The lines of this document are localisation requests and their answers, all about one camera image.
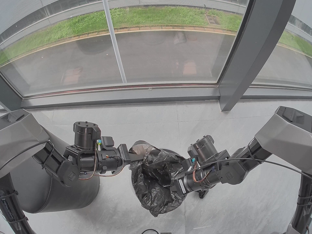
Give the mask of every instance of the plastic bag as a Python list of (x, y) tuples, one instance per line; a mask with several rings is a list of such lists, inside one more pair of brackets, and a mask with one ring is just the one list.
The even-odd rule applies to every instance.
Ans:
[(135, 194), (142, 206), (154, 217), (178, 208), (185, 197), (170, 191), (170, 186), (175, 179), (184, 176), (180, 164), (184, 158), (142, 140), (135, 142), (129, 153), (145, 154), (144, 160), (133, 162), (129, 167)]

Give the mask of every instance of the white pole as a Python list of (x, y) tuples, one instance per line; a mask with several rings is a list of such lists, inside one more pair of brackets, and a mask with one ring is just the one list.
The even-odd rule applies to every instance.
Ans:
[(123, 65), (121, 62), (121, 57), (120, 57), (120, 53), (119, 53), (119, 49), (118, 49), (118, 45), (117, 45), (117, 40), (116, 40), (116, 36), (115, 36), (112, 18), (110, 16), (110, 8), (108, 6), (107, 0), (102, 0), (102, 1), (103, 1), (103, 5), (104, 5), (104, 11), (105, 11), (105, 15), (106, 15), (107, 25), (108, 25), (108, 29), (110, 31), (111, 40), (112, 40), (113, 48), (115, 51), (115, 56), (116, 56), (119, 72), (121, 75), (122, 83), (127, 83), (126, 75), (124, 73), (124, 69), (123, 69)]

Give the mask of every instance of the asphalt pavement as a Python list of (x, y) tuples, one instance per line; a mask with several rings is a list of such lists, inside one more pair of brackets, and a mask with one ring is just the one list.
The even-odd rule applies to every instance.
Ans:
[[(190, 31), (116, 34), (128, 83), (216, 82), (234, 36)], [(312, 61), (277, 46), (256, 82), (312, 84)], [(24, 95), (122, 83), (109, 35), (68, 42), (1, 68)]]

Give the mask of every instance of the yellow curb line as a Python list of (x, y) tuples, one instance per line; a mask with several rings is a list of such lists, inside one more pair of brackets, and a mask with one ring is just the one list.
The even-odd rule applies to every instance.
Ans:
[[(223, 35), (236, 36), (236, 34), (233, 34), (233, 33), (226, 33), (226, 32), (209, 31), (209, 30), (196, 30), (196, 29), (176, 29), (176, 28), (172, 28), (172, 29), (139, 29), (139, 30), (131, 30), (131, 29), (130, 29), (130, 30), (128, 30), (128, 31), (115, 31), (115, 34), (129, 33), (129, 32), (145, 32), (145, 31), (193, 31), (193, 32), (195, 31), (195, 32), (207, 32), (207, 33), (215, 33), (215, 34), (223, 34)], [(85, 35), (86, 35), (86, 34), (81, 35), (81, 36), (84, 36), (84, 37), (81, 37), (81, 36), (73, 37), (73, 39), (71, 39), (71, 40), (62, 41), (62, 42), (59, 42), (59, 43), (56, 43), (56, 44), (52, 44), (52, 45), (45, 46), (45, 47), (43, 47), (43, 48), (41, 48), (41, 49), (37, 49), (37, 50), (32, 51), (32, 52), (29, 52), (29, 53), (27, 53), (27, 54), (25, 54), (25, 55), (22, 55), (22, 56), (20, 56), (20, 57), (17, 57), (17, 58), (15, 58), (15, 59), (9, 61), (8, 63), (6, 63), (6, 64), (0, 66), (0, 68), (4, 67), (4, 66), (7, 65), (7, 64), (10, 64), (11, 62), (14, 62), (14, 61), (16, 61), (16, 60), (19, 60), (19, 59), (21, 59), (21, 58), (23, 58), (23, 57), (26, 57), (26, 56), (28, 56), (28, 55), (30, 55), (30, 54), (39, 52), (39, 51), (44, 50), (44, 49), (48, 49), (48, 48), (51, 48), (51, 47), (55, 47), (55, 46), (58, 46), (58, 45), (61, 45), (61, 44), (65, 44), (65, 43), (69, 43), (69, 42), (73, 42), (73, 41), (78, 41), (78, 40), (81, 40), (81, 39), (88, 39), (88, 38), (99, 37), (99, 36), (107, 36), (107, 35), (109, 35), (109, 33), (101, 33), (101, 34), (96, 34), (96, 35), (91, 35), (91, 36), (85, 36)], [(302, 55), (305, 55), (305, 56), (307, 56), (307, 57), (310, 57), (309, 55), (307, 55), (307, 54), (305, 54), (305, 53), (303, 53), (303, 52), (300, 52), (300, 51), (298, 51), (297, 49), (293, 49), (293, 48), (287, 47), (287, 46), (285, 46), (285, 45), (283, 45), (283, 44), (279, 44), (279, 43), (277, 43), (277, 45), (280, 46), (280, 47), (284, 47), (284, 48), (286, 48), (286, 49), (295, 51), (295, 52), (297, 52), (297, 53), (299, 53), (299, 54), (302, 54)]]

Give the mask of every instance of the grass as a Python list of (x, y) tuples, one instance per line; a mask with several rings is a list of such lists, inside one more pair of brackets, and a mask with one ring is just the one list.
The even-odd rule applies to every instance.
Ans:
[[(144, 7), (144, 8), (115, 8), (111, 10), (111, 18), (115, 28), (142, 26), (142, 25), (192, 25), (207, 26), (208, 22), (205, 13), (218, 16), (220, 28), (237, 31), (242, 16), (230, 14), (218, 10), (189, 8), (189, 7)], [(34, 32), (9, 47), (0, 51), (0, 64), (7, 62), (22, 53), (38, 48), (43, 45), (55, 42), (62, 38), (83, 35), (90, 32), (108, 30), (104, 11), (77, 16), (61, 21), (41, 31)], [(312, 56), (312, 45), (284, 32), (280, 42), (299, 49), (307, 55)]]

